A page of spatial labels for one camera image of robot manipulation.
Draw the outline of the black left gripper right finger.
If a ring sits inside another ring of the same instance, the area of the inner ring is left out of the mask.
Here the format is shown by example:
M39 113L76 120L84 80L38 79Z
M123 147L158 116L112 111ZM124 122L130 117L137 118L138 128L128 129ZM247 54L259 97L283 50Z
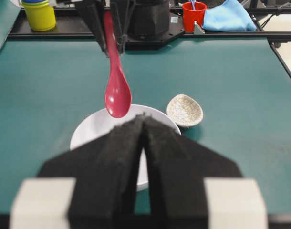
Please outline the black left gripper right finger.
M207 229L209 212L203 179L241 178L231 159L171 127L143 119L151 215L161 229Z

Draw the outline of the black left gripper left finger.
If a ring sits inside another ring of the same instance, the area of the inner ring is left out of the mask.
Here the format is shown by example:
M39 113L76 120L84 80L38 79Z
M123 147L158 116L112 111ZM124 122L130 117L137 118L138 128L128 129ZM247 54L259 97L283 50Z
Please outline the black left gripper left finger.
M45 161L37 177L74 177L67 217L72 229L115 229L133 215L144 117Z

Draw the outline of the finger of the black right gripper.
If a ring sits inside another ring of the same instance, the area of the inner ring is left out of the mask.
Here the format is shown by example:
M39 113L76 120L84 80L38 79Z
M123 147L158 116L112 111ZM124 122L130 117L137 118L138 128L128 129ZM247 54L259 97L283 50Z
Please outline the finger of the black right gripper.
M117 50L123 54L127 41L127 31L135 8L135 0L111 0L110 10L114 27Z
M104 30L104 0L82 0L76 2L76 10L94 35L103 53L109 57Z

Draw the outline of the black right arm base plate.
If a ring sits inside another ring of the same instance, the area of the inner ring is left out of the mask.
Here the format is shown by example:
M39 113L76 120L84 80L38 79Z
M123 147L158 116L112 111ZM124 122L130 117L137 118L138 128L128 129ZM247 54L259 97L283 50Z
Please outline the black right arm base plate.
M128 36L125 51L158 50L185 34L184 29L169 30L157 36Z

